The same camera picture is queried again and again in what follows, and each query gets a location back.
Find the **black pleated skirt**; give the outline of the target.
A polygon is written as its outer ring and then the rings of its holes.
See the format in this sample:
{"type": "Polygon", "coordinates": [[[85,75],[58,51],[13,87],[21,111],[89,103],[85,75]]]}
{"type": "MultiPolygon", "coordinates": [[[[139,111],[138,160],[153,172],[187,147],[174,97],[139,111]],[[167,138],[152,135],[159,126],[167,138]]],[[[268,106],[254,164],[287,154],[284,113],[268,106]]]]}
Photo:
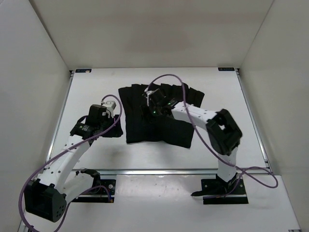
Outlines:
{"type": "MultiPolygon", "coordinates": [[[[126,143],[166,142],[184,148],[190,148],[194,129],[191,123],[175,120],[169,116],[153,116],[143,96],[145,84],[132,84],[118,89],[126,115],[126,143]]],[[[200,107],[205,94],[189,87],[186,83],[185,98],[187,104],[200,107]]],[[[152,85],[151,90],[160,91],[169,100],[183,101],[182,87],[177,85],[152,85]]]]}

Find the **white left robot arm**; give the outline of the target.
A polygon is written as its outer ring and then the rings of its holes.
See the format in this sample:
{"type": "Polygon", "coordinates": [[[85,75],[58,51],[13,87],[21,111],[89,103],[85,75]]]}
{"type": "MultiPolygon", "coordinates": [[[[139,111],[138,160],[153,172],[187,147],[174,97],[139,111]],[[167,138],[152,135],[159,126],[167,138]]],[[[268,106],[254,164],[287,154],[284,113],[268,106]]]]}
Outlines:
{"type": "Polygon", "coordinates": [[[84,192],[96,192],[101,188],[100,174],[96,170],[83,168],[72,179],[68,177],[99,136],[120,137],[123,134],[121,126],[115,124],[120,117],[114,114],[115,108],[114,101],[93,104],[88,115],[77,121],[61,157],[54,158],[46,170],[27,183],[24,200],[28,213],[57,222],[75,198],[84,192]]]}

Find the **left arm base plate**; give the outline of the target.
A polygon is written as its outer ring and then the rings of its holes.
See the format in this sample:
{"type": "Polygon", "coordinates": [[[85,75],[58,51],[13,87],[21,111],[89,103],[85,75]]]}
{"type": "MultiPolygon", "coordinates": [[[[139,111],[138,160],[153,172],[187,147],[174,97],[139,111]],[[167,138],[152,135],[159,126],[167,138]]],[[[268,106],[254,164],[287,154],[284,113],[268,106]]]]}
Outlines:
{"type": "Polygon", "coordinates": [[[96,188],[76,197],[73,203],[114,203],[116,191],[116,176],[101,176],[96,188]]]}

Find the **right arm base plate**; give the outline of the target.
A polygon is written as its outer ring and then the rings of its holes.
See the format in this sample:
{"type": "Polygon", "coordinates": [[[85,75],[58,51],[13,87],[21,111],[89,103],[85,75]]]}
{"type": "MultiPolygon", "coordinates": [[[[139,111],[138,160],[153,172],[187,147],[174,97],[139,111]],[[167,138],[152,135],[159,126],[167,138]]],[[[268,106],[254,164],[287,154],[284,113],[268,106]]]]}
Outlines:
{"type": "Polygon", "coordinates": [[[193,192],[191,196],[202,197],[204,205],[249,203],[243,179],[237,180],[228,189],[215,179],[201,179],[201,187],[202,190],[193,192]]]}

